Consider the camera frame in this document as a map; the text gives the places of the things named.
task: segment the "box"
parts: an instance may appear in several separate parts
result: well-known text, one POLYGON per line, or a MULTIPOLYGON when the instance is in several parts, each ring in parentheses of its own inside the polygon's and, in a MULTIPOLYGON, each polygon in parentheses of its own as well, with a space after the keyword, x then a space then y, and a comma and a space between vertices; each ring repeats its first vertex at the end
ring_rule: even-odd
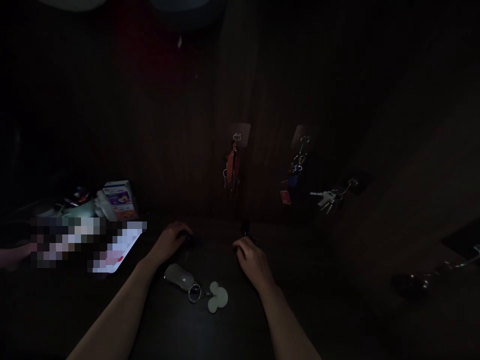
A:
POLYGON ((128 180, 107 182, 103 186, 103 193, 118 221, 138 219, 135 198, 128 180))

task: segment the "person's left hand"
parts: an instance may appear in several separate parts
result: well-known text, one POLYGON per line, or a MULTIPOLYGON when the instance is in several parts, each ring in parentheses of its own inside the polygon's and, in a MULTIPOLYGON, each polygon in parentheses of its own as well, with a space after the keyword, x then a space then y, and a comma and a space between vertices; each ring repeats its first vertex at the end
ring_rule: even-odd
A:
POLYGON ((188 225, 183 222, 176 221, 169 224, 160 234, 158 240, 155 245, 153 245, 145 259, 153 262, 156 266, 163 264, 175 254, 177 249, 187 238, 187 235, 177 238, 179 232, 184 230, 191 235, 193 234, 188 225))

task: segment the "small bottle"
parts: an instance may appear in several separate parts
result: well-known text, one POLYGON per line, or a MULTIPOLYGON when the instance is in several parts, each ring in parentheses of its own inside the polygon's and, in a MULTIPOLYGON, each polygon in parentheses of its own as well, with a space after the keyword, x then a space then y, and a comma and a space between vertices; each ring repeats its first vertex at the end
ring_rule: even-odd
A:
POLYGON ((95 204, 105 214, 108 221, 118 221, 117 214, 102 190, 96 192, 95 204))

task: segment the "white keychain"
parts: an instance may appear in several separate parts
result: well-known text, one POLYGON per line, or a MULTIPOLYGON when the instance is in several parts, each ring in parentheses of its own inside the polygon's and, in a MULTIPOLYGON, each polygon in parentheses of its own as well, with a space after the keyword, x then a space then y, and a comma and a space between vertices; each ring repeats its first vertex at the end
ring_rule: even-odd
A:
POLYGON ((173 263, 166 270, 163 278, 171 284, 177 285, 181 290, 188 293, 188 300, 196 304, 204 297, 211 298, 208 301, 208 311, 215 314, 218 308, 224 308, 229 301, 229 294, 223 287, 214 281, 210 284, 210 291, 204 291, 194 276, 184 270, 180 265, 173 263))
POLYGON ((214 281, 210 284, 210 292, 212 298, 208 300, 208 311, 215 314, 218 308, 224 308, 229 302, 229 294, 223 287, 219 287, 219 284, 214 281))

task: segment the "red keychain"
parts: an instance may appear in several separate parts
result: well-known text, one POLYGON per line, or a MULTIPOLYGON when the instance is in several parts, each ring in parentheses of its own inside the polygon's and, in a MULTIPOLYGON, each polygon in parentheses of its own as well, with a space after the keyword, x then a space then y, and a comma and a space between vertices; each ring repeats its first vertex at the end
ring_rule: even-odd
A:
POLYGON ((240 183, 240 154, 237 150, 237 142, 235 140, 231 141, 231 147, 232 150, 226 157, 226 169, 223 170, 223 177, 225 180, 224 187, 230 189, 230 197, 232 197, 232 193, 240 183))

